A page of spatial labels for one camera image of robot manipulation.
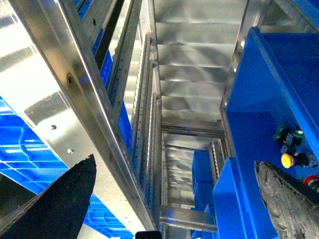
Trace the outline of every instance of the metal beam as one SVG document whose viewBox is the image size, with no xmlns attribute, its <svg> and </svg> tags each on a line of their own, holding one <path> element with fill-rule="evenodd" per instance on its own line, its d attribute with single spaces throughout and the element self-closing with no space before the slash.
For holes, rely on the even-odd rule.
<svg viewBox="0 0 319 239">
<path fill-rule="evenodd" d="M 17 19 L 4 37 L 23 41 L 7 41 L 1 97 L 69 167 L 93 153 L 95 195 L 133 234 L 154 230 L 73 0 L 4 2 Z"/>
<path fill-rule="evenodd" d="M 109 96 L 113 106 L 115 123 L 120 119 L 141 6 L 141 0 L 131 0 L 119 44 L 115 51 L 115 59 L 109 84 Z"/>
<path fill-rule="evenodd" d="M 201 124 L 188 124 L 187 122 L 162 121 L 161 130 L 163 133 L 169 134 L 224 138 L 224 130 L 221 123 L 203 126 Z"/>
<path fill-rule="evenodd" d="M 161 207 L 159 223 L 203 232 L 217 232 L 213 214 L 181 208 Z"/>
</svg>

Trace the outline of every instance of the blue plastic bin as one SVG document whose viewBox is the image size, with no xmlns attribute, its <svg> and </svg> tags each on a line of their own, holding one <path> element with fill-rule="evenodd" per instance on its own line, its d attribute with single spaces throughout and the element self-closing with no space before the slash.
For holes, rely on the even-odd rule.
<svg viewBox="0 0 319 239">
<path fill-rule="evenodd" d="M 208 151 L 195 151 L 192 165 L 193 193 L 198 183 L 213 183 Z"/>
<path fill-rule="evenodd" d="M 213 183 L 198 183 L 195 188 L 195 208 L 198 211 L 204 212 L 207 204 L 213 206 Z"/>
<path fill-rule="evenodd" d="M 250 207 L 247 205 L 247 196 L 235 158 L 226 160 L 213 195 L 219 239 L 256 238 L 249 217 Z M 265 228 L 270 228 L 269 231 L 264 230 L 263 238 L 276 237 L 269 215 L 261 215 L 261 217 L 265 221 Z"/>
<path fill-rule="evenodd" d="M 318 75 L 318 35 L 261 34 L 256 27 L 250 29 L 226 115 L 253 238 L 270 239 L 276 234 L 261 200 L 255 160 L 270 161 L 298 178 L 319 175 L 319 168 L 285 169 L 279 146 L 272 140 L 280 125 L 295 129 L 299 124 L 319 158 Z"/>
</svg>

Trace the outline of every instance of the metal rail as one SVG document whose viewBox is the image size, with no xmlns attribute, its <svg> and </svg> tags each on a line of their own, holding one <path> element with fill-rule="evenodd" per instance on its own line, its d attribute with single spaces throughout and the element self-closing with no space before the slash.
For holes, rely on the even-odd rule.
<svg viewBox="0 0 319 239">
<path fill-rule="evenodd" d="M 133 234 L 153 230 L 125 143 L 112 127 L 112 107 L 73 0 L 11 4 L 17 25 L 12 34 L 18 31 L 25 41 L 6 46 L 0 95 L 69 167 L 93 153 L 94 193 Z"/>
<path fill-rule="evenodd" d="M 143 61 L 142 61 L 142 72 L 140 76 L 140 85 L 137 105 L 135 107 L 135 120 L 133 127 L 133 142 L 132 142 L 132 155 L 133 155 L 133 166 L 135 176 L 138 181 L 141 181 L 142 173 L 142 158 L 145 141 L 145 120 L 146 120 L 146 109 L 148 102 L 148 89 L 150 84 L 150 38 L 146 36 Z"/>
<path fill-rule="evenodd" d="M 141 6 L 141 0 L 131 0 L 119 45 L 115 52 L 109 84 L 109 95 L 113 106 L 113 118 L 115 123 L 117 123 L 120 118 L 123 105 Z"/>
</svg>

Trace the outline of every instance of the black object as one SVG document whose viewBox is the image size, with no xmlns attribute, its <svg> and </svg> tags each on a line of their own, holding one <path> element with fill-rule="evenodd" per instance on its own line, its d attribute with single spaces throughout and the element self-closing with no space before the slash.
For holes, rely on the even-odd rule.
<svg viewBox="0 0 319 239">
<path fill-rule="evenodd" d="M 90 155 L 18 209 L 19 213 L 4 218 L 8 223 L 0 239 L 77 239 L 95 177 L 95 159 Z"/>
<path fill-rule="evenodd" d="M 135 239 L 161 239 L 161 233 L 159 231 L 137 232 Z"/>
<path fill-rule="evenodd" d="M 295 165 L 299 165 L 301 167 L 305 167 L 309 165 L 309 160 L 305 153 L 299 153 L 297 156 L 293 156 L 295 158 Z"/>
</svg>

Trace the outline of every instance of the aluminum frame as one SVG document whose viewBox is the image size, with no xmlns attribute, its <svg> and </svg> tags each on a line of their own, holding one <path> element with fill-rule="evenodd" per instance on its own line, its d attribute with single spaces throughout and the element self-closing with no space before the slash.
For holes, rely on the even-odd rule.
<svg viewBox="0 0 319 239">
<path fill-rule="evenodd" d="M 73 0 L 4 2 L 29 44 L 1 56 L 0 95 L 69 167 L 93 153 L 94 193 L 131 233 L 154 230 Z"/>
</svg>

